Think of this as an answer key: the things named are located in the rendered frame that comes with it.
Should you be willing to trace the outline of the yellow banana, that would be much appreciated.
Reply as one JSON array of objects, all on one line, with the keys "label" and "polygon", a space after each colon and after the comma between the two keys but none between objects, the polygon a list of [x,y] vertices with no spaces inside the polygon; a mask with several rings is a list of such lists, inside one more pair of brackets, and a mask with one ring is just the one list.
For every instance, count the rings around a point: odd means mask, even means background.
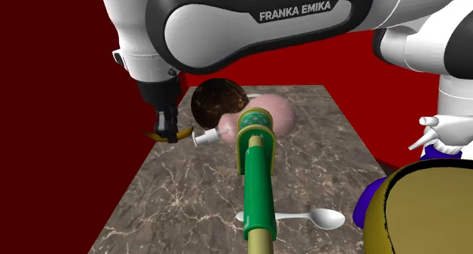
[{"label": "yellow banana", "polygon": [[[156,142],[160,142],[160,143],[167,143],[168,142],[168,139],[167,138],[164,138],[164,137],[160,137],[158,134],[156,133],[150,133],[150,132],[147,132],[147,131],[143,131],[143,133],[148,136],[149,138],[151,138],[152,140],[156,141]],[[181,140],[185,137],[188,137],[189,135],[191,135],[193,133],[193,128],[190,127],[190,128],[187,128],[185,130],[182,130],[180,132],[178,132],[176,134],[176,137],[177,137],[177,140]]]}]

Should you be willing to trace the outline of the pink dome-shaped bowl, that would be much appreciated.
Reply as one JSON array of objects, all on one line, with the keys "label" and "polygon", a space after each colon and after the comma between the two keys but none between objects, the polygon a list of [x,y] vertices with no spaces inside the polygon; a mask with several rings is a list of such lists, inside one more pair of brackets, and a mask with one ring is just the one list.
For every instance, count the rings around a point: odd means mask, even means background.
[{"label": "pink dome-shaped bowl", "polygon": [[273,131],[277,138],[288,135],[296,124],[296,112],[290,101],[276,94],[263,94],[249,100],[247,106],[237,113],[226,113],[221,116],[216,130],[223,141],[235,144],[238,133],[239,116],[250,108],[263,108],[273,118]]}]

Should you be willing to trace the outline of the white spoon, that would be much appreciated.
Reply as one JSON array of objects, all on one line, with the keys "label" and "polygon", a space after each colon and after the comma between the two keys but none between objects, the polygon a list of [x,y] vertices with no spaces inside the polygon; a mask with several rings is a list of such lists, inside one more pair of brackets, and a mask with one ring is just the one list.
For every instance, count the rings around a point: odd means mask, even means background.
[{"label": "white spoon", "polygon": [[314,209],[307,213],[275,213],[277,220],[286,218],[307,218],[322,230],[333,230],[345,223],[345,216],[332,209]]}]

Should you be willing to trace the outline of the dark brown round bowl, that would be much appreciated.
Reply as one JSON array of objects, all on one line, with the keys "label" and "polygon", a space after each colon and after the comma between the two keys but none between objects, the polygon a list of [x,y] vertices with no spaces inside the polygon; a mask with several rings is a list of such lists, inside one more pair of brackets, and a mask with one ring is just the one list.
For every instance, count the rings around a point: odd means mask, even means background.
[{"label": "dark brown round bowl", "polygon": [[217,127],[223,114],[237,113],[249,98],[241,86],[225,78],[212,78],[199,84],[191,98],[191,111],[205,130]]}]

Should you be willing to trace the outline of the green yellow long-handled tool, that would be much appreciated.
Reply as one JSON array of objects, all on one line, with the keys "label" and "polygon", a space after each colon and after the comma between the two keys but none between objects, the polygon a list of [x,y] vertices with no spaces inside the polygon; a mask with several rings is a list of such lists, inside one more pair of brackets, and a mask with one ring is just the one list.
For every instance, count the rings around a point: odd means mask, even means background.
[{"label": "green yellow long-handled tool", "polygon": [[239,116],[237,128],[237,171],[244,176],[243,238],[248,242],[248,254],[274,254],[273,118],[263,108],[249,108]]}]

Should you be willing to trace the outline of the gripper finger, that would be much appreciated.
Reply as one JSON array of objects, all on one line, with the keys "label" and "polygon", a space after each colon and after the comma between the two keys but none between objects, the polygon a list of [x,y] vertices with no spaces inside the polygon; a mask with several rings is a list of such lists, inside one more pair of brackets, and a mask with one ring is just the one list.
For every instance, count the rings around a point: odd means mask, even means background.
[{"label": "gripper finger", "polygon": [[155,115],[156,115],[156,122],[154,124],[153,130],[154,130],[154,133],[161,136],[163,132],[166,131],[165,115],[163,111],[159,111],[158,109],[155,110]]},{"label": "gripper finger", "polygon": [[167,139],[169,143],[176,143],[177,139],[177,108],[169,107],[165,112]]}]

